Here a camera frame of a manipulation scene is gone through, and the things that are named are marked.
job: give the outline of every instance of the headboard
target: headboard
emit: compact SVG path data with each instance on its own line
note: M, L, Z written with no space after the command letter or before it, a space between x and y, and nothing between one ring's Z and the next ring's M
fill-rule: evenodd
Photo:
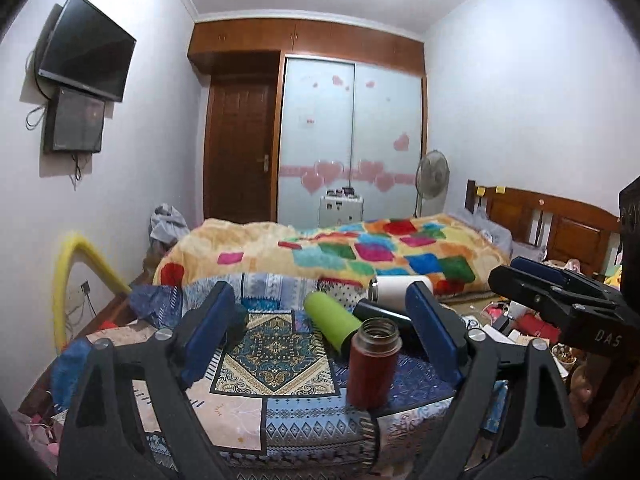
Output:
M611 235L620 232L620 219L597 206L523 189L476 186L475 180L468 180L465 208L473 212L483 198L489 220L511 231L516 242L529 242L534 212L538 212L538 246L543 216L551 214L547 257L564 262L577 258L587 276L600 272Z

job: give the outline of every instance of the screw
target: screw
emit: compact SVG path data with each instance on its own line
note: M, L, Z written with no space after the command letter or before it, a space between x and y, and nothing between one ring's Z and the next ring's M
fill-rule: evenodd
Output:
M111 346L111 339L109 339L107 337L101 337L100 339L98 339L94 343L94 348L96 350L104 350L105 348L108 348L109 346Z
M535 338L532 343L533 348L536 350L546 350L548 347L546 346L546 341L544 339Z
M154 334L154 337L158 339L158 341L166 341L172 335L173 335L173 332L170 328L161 328Z
M484 333L484 330L480 330L479 328L472 328L471 330L469 330L468 334L469 334L469 337L474 341L479 342L479 341L484 341L486 339L486 334Z

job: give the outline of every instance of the red bottle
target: red bottle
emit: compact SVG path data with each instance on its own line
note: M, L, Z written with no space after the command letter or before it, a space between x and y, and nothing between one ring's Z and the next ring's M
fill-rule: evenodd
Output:
M386 404L402 339L390 319L373 317L351 339L347 402L361 410Z

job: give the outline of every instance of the white suitcase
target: white suitcase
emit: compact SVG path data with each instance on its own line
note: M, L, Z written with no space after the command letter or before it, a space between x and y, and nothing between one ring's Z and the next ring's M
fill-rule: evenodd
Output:
M318 227L353 224L362 221L364 202L356 194L345 194L341 189L329 189L320 197Z

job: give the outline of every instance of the blue gripper pad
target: blue gripper pad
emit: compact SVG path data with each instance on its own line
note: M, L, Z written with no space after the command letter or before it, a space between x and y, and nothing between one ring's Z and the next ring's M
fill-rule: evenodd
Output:
M407 287L404 304L429 361L442 380L457 388L468 363L465 323L454 311L442 308L422 282Z
M541 278L542 280L551 282L558 286L564 287L567 285L567 280L562 273L562 270L546 266L545 264L540 264L534 260L523 258L522 256L514 258L511 261L510 267L526 272L527 274L532 274L537 278Z
M180 355L184 388L204 377L232 317L236 295L227 282L217 282L202 305L184 315L174 351Z

